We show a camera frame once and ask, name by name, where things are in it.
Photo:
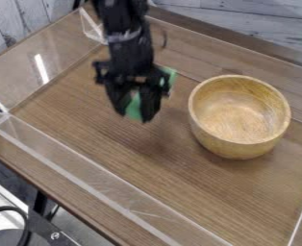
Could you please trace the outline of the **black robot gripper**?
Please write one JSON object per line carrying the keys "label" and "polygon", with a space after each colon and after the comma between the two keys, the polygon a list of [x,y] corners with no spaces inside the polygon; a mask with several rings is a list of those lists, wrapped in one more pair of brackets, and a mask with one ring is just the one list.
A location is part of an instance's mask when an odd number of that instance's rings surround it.
{"label": "black robot gripper", "polygon": [[150,122],[159,111],[161,91],[170,89],[170,73],[153,63],[150,33],[111,33],[106,44],[109,59],[91,64],[95,83],[105,87],[121,116],[131,101],[130,90],[138,87],[141,119]]}

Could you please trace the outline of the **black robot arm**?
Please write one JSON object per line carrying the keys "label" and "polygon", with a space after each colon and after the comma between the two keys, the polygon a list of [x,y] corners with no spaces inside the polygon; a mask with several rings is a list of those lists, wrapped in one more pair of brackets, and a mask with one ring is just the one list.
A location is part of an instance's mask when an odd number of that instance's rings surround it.
{"label": "black robot arm", "polygon": [[94,81],[102,85],[121,116],[150,122],[169,95],[174,71],[153,63],[146,0],[90,0],[102,21],[110,58],[94,61]]}

